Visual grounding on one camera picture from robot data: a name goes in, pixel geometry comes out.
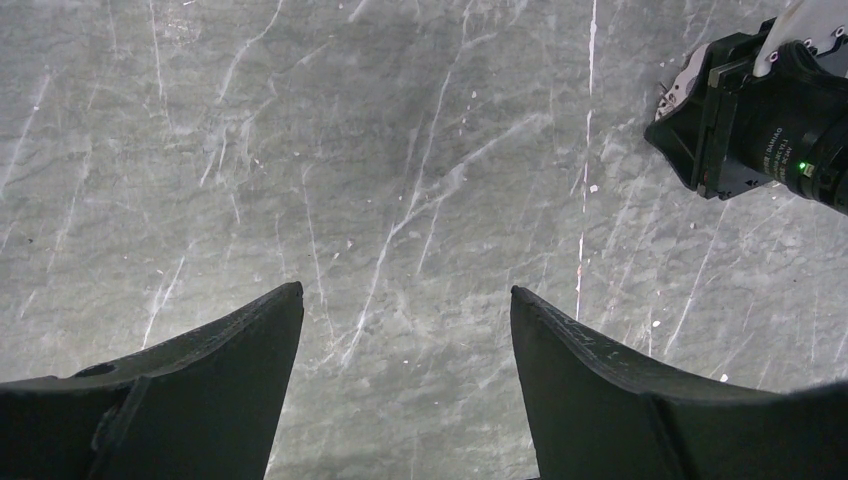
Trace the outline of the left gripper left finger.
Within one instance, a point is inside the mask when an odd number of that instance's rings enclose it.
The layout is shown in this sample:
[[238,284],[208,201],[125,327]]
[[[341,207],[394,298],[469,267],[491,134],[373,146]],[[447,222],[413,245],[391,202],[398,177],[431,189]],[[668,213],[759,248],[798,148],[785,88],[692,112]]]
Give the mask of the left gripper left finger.
[[283,284],[155,346],[1,386],[5,479],[261,479],[304,318]]

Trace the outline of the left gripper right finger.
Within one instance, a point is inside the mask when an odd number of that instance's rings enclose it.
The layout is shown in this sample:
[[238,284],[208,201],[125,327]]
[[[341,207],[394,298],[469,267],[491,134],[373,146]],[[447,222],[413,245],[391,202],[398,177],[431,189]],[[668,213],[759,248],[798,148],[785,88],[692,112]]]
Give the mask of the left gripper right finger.
[[511,291],[544,479],[843,479],[847,386],[772,393],[688,373]]

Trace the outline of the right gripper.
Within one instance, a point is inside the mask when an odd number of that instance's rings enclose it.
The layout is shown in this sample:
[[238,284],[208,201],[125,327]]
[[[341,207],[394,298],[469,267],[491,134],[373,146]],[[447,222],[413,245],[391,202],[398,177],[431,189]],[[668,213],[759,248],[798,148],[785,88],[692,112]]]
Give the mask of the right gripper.
[[773,24],[695,49],[644,138],[704,198],[729,200],[775,181],[845,214],[847,80],[800,40],[772,50],[770,72],[754,76]]

